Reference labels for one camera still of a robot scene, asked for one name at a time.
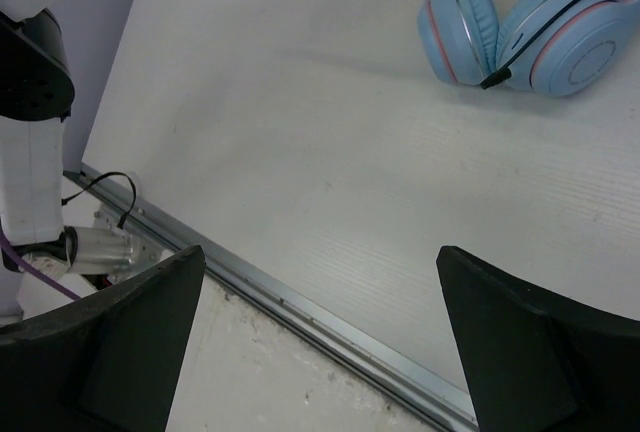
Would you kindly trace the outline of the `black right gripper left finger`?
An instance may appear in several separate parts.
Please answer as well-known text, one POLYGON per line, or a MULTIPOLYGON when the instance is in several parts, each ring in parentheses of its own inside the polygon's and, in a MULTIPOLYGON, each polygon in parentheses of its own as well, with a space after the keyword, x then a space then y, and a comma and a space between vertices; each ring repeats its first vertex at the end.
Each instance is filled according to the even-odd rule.
POLYGON ((2 327, 2 430, 165 430, 205 269, 201 247, 189 247, 2 327))

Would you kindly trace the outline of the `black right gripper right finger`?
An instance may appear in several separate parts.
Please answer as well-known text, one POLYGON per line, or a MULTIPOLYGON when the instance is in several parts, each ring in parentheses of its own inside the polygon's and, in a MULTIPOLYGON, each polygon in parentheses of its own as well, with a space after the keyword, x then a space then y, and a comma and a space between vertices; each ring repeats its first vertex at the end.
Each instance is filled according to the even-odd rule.
POLYGON ((436 265, 480 430, 638 430, 637 321, 456 246, 436 265))

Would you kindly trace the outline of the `pink blue cat-ear headphones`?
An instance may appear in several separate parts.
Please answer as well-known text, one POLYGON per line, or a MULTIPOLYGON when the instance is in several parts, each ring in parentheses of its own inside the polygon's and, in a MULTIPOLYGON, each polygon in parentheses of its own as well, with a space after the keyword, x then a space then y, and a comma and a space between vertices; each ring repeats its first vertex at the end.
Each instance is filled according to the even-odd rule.
POLYGON ((639 0, 423 0, 417 28, 437 78, 547 97, 575 94, 619 60, 639 29, 639 0))

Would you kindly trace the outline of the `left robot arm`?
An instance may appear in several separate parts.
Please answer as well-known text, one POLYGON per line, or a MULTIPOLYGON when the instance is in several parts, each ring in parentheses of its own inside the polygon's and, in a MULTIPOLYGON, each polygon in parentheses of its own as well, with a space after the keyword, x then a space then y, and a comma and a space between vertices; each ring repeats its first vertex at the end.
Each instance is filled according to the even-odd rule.
POLYGON ((63 243, 64 120, 75 96, 53 0, 1 0, 1 322, 17 322, 15 250, 63 243))

